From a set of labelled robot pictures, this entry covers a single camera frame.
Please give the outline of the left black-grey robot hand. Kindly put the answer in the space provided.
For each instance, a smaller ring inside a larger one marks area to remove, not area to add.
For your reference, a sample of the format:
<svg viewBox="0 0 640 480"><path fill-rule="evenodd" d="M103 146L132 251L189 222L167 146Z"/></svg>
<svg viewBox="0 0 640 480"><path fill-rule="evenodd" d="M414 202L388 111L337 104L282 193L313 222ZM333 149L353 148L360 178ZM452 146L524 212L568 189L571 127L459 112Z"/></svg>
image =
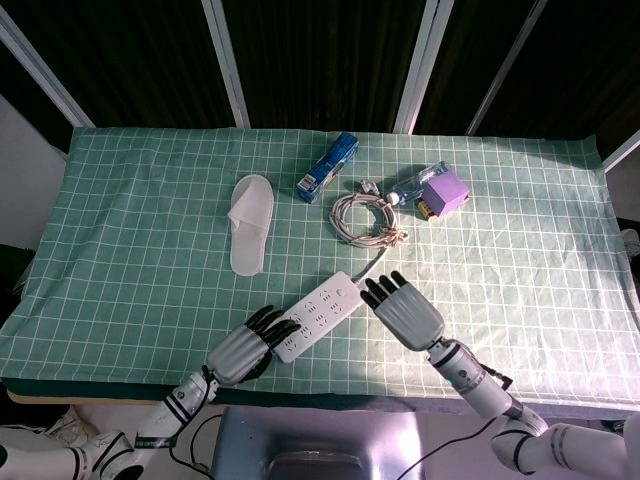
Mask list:
<svg viewBox="0 0 640 480"><path fill-rule="evenodd" d="M230 387L258 378L269 366L272 351L301 326L267 305L236 327L209 353L206 378Z"/></svg>

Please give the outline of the right black-grey robot hand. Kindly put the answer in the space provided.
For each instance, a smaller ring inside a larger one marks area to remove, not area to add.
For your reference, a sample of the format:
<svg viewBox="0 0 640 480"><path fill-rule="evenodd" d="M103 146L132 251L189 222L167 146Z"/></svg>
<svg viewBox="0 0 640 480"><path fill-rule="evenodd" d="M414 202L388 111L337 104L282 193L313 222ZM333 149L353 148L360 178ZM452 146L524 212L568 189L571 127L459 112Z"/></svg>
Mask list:
<svg viewBox="0 0 640 480"><path fill-rule="evenodd" d="M426 351L442 338L442 315L400 272L366 278L364 285L362 300L406 348Z"/></svg>

